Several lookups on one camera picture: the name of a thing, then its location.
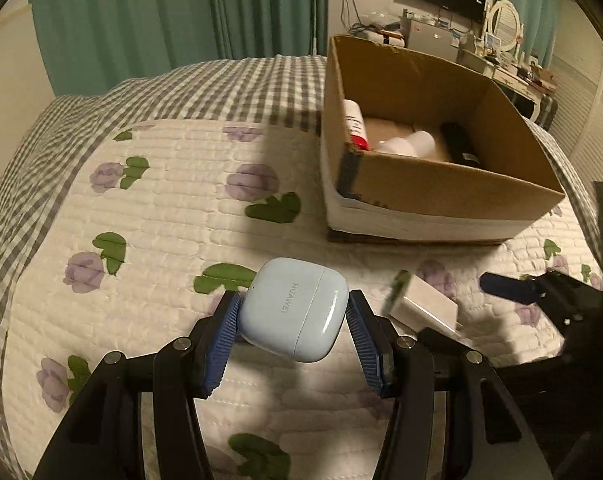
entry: bed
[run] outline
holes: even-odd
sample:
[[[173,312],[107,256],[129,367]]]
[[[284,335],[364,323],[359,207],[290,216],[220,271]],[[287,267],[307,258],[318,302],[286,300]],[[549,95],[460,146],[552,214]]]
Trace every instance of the bed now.
[[[324,67],[323,57],[205,62],[58,98],[38,118],[0,182],[0,457],[16,478],[34,472],[105,353],[154,352],[187,334],[224,288],[243,290],[276,256],[337,269],[376,312],[397,272],[416,272],[459,304],[466,341],[496,366],[559,351],[539,308],[477,284],[487,270],[553,267],[601,288],[594,208],[552,137],[530,123],[567,198],[504,244],[331,244],[318,156]],[[345,327],[316,364],[235,345],[221,386],[196,406],[224,479],[247,475],[246,449],[289,457],[270,472],[277,480],[370,478],[390,414]],[[151,408],[145,396],[156,479]]]

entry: light blue earbuds case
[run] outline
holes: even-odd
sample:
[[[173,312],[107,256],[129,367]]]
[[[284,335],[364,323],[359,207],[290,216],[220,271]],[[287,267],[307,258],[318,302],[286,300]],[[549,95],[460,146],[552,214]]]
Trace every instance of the light blue earbuds case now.
[[[259,269],[246,293],[240,333],[259,348],[312,363],[333,348],[347,303],[348,285],[336,270],[275,258]]]

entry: white charger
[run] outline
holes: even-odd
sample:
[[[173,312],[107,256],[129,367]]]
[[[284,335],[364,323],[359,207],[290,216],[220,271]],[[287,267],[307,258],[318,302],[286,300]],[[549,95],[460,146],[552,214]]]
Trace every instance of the white charger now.
[[[384,305],[385,312],[415,332],[430,327],[454,340],[459,340],[458,309],[457,303],[406,270],[395,278]]]
[[[333,348],[347,304],[348,284],[336,270],[275,258],[253,279],[238,326],[261,349],[313,363]]]

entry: power cord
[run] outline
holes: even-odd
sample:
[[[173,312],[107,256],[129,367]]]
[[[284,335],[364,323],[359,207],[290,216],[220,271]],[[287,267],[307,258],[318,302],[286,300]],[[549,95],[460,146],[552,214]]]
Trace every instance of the power cord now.
[[[350,24],[350,4],[348,3],[348,0],[342,0],[341,14],[339,18],[342,22],[342,26],[344,27],[344,29],[352,35],[356,35],[359,32],[363,32],[365,30],[375,30],[372,25],[364,25],[361,22],[361,18],[359,17],[359,11],[357,10],[357,4],[355,3],[355,0],[350,1],[353,3],[353,8],[355,9],[355,16],[357,17],[357,21],[353,25]]]

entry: red and white bottle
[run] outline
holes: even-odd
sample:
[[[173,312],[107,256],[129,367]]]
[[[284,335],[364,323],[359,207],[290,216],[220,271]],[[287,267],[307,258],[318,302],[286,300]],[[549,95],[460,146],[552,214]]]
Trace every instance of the red and white bottle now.
[[[350,138],[358,148],[368,152],[370,150],[370,146],[368,145],[366,127],[363,124],[363,116],[361,115],[359,105],[355,101],[344,99],[344,111],[345,123],[348,127]]]

